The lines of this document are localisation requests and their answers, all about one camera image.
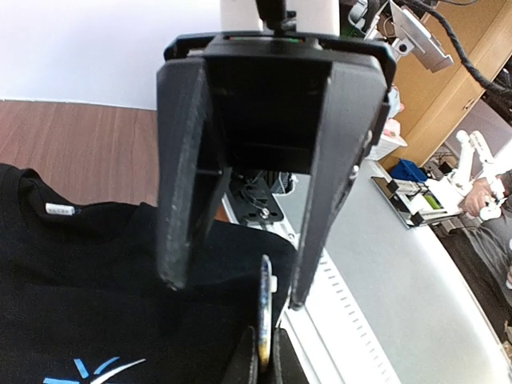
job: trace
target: person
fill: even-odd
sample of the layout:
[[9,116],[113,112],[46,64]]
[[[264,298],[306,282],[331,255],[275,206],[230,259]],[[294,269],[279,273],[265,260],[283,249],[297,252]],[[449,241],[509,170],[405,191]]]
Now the person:
[[[506,324],[512,319],[512,290],[506,286],[512,253],[512,170],[499,177],[507,196],[502,205],[502,215],[477,228],[452,230],[441,238],[441,243],[461,271],[494,331],[504,342]],[[474,182],[462,208],[477,217],[491,195],[488,181],[481,178]]]

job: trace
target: blue container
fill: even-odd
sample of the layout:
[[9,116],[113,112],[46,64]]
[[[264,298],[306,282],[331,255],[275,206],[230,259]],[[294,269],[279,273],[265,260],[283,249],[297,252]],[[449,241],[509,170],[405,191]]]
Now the blue container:
[[410,182],[426,182],[426,175],[409,160],[400,159],[400,162],[396,165],[395,168],[390,173],[392,178],[397,178],[398,180],[408,180]]

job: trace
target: blue stripe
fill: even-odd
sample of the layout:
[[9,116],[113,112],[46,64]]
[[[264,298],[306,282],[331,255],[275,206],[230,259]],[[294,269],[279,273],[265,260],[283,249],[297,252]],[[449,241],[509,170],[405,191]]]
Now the blue stripe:
[[89,372],[87,372],[86,366],[83,365],[83,362],[81,359],[76,358],[74,360],[74,364],[77,366],[77,370],[78,370],[78,372],[80,372],[80,376],[82,376],[82,378],[89,377]]
[[73,380],[60,380],[58,378],[45,378],[45,381],[42,384],[80,384],[79,382],[74,382]]
[[112,364],[113,362],[116,362],[117,360],[119,360],[119,358],[112,358],[111,360],[107,360],[106,362],[104,362],[103,364],[101,364],[97,369],[96,371],[94,372],[94,374],[100,374],[101,372],[103,372],[103,370],[105,368],[107,368],[110,364]]

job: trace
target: gray tabletop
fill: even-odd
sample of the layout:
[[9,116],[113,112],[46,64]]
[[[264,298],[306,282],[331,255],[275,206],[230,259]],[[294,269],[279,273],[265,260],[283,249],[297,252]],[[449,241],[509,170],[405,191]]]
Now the gray tabletop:
[[[434,233],[408,230],[364,162],[327,241],[334,260],[402,383],[510,383],[493,331]],[[308,177],[279,198],[300,232]]]

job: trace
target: black pants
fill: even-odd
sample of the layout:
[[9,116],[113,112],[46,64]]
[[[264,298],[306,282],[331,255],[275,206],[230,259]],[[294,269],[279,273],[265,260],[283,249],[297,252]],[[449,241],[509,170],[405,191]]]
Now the black pants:
[[499,285],[505,282],[496,281],[466,234],[460,230],[452,230],[449,236],[440,240],[473,291],[499,339],[504,342],[505,322],[512,319],[512,308]]

